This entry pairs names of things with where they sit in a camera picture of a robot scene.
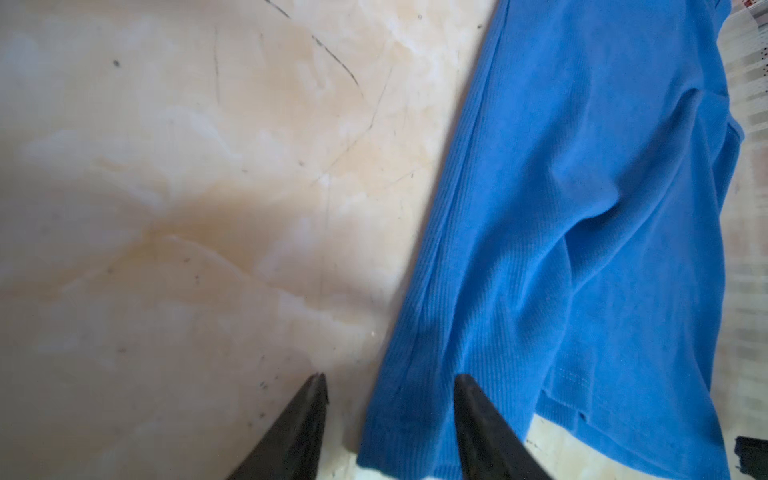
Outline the blue tank top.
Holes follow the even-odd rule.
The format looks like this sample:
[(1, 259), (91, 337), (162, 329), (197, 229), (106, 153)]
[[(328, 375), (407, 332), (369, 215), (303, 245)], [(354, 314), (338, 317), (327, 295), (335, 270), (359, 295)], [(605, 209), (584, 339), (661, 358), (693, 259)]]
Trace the blue tank top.
[(727, 1), (502, 1), (357, 462), (460, 477), (453, 383), (669, 479), (725, 479), (710, 396), (742, 131)]

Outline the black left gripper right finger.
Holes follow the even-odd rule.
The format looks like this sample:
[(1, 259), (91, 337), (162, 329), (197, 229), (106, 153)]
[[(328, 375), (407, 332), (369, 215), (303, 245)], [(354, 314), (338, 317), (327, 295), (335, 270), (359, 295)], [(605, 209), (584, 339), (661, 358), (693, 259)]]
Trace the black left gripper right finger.
[(463, 478), (550, 480), (472, 376), (455, 378), (453, 404)]

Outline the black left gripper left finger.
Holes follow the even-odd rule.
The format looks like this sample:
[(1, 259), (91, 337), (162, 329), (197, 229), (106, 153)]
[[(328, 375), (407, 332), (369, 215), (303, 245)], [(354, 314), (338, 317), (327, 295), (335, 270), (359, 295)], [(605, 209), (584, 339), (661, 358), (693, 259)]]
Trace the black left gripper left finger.
[(316, 479), (328, 403), (325, 375), (311, 375), (228, 478)]

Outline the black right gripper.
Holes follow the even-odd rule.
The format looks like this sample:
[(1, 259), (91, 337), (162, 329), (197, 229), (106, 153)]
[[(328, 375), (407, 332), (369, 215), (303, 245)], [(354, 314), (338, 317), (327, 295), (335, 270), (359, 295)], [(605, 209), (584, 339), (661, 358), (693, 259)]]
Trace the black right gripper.
[(755, 480), (768, 480), (768, 441), (738, 436), (734, 453), (738, 457), (739, 471)]

